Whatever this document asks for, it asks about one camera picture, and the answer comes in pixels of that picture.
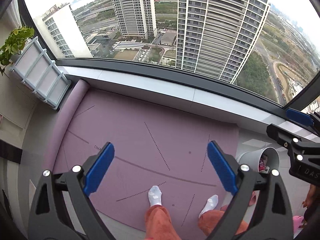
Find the curtain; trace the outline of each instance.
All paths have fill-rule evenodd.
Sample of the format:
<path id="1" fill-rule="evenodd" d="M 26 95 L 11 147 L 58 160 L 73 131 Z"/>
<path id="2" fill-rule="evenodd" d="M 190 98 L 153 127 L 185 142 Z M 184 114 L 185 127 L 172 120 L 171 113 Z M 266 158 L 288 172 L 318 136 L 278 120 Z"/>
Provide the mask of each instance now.
<path id="1" fill-rule="evenodd" d="M 18 0 L 12 0 L 7 10 L 3 14 L 1 20 L 10 30 L 22 26 L 19 14 Z"/>

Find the silver screw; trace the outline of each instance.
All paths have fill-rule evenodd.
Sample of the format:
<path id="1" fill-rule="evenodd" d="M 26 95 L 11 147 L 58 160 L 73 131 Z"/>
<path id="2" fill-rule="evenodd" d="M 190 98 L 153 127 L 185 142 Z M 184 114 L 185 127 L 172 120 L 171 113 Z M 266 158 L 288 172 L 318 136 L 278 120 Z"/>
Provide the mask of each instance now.
<path id="1" fill-rule="evenodd" d="M 79 171 L 81 171 L 81 166 L 79 166 L 79 165 L 73 166 L 72 171 L 73 171 L 73 172 L 79 172 Z"/>
<path id="2" fill-rule="evenodd" d="M 49 170 L 45 170 L 43 173 L 42 173 L 43 176 L 45 177 L 48 177 L 50 175 L 50 171 Z"/>
<path id="3" fill-rule="evenodd" d="M 242 164 L 242 165 L 240 166 L 240 169 L 241 169 L 242 171 L 248 171 L 250 168 L 249 168 L 249 166 L 248 166 L 247 164 Z"/>
<path id="4" fill-rule="evenodd" d="M 276 169 L 272 170 L 271 173 L 273 176 L 279 176 L 279 171 Z"/>

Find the skyscraper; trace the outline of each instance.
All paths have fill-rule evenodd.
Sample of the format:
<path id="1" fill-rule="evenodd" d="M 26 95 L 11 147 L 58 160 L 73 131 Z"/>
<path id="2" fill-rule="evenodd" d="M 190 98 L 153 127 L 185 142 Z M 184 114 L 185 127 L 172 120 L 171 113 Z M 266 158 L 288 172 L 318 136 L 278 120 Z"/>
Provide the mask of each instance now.
<path id="1" fill-rule="evenodd" d="M 233 83 L 269 8 L 268 0 L 179 0 L 176 68 Z"/>
<path id="2" fill-rule="evenodd" d="M 33 19 L 56 57 L 92 57 L 70 5 L 54 5 Z"/>
<path id="3" fill-rule="evenodd" d="M 154 0 L 112 0 L 121 35 L 147 39 L 157 34 Z"/>

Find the building facade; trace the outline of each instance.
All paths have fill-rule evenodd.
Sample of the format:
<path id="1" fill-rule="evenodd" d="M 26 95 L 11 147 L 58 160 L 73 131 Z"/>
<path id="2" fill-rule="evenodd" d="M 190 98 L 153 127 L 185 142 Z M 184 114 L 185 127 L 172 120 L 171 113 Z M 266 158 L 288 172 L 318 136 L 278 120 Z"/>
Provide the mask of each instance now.
<path id="1" fill-rule="evenodd" d="M 112 0 L 123 37 L 157 35 L 154 0 Z"/>
<path id="2" fill-rule="evenodd" d="M 176 68 L 233 83 L 269 9 L 268 0 L 179 0 Z"/>
<path id="3" fill-rule="evenodd" d="M 56 57 L 92 57 L 69 4 L 55 5 L 33 20 Z"/>

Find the foot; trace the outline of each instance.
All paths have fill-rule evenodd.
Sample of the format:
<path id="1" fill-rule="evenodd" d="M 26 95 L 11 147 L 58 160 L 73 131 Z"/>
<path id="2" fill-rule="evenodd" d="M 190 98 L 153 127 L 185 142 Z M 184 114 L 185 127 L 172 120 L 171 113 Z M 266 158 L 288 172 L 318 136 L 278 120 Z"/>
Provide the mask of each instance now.
<path id="1" fill-rule="evenodd" d="M 161 205 L 161 195 L 162 192 L 158 186 L 153 186 L 148 192 L 148 198 L 150 202 L 150 207 L 154 205 Z"/>
<path id="2" fill-rule="evenodd" d="M 203 210 L 199 214 L 199 218 L 201 215 L 209 210 L 215 209 L 215 207 L 218 205 L 218 195 L 213 195 L 211 198 L 207 200 L 207 203 L 205 204 Z"/>

